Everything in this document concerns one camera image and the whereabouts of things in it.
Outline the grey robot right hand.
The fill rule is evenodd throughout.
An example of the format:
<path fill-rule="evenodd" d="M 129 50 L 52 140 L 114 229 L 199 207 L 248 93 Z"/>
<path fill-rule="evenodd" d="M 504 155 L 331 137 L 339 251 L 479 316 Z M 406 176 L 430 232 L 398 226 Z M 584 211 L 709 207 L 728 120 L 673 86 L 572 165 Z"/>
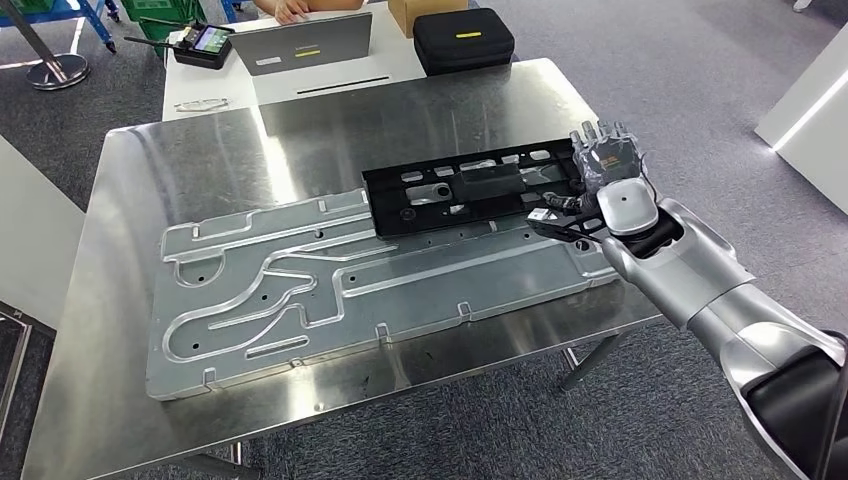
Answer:
<path fill-rule="evenodd" d="M 621 121 L 598 120 L 581 123 L 582 132 L 572 130 L 572 161 L 580 174 L 582 188 L 577 196 L 544 192 L 545 204 L 565 215 L 591 214 L 598 207 L 602 187 L 641 175 L 642 154 L 637 139 Z"/>

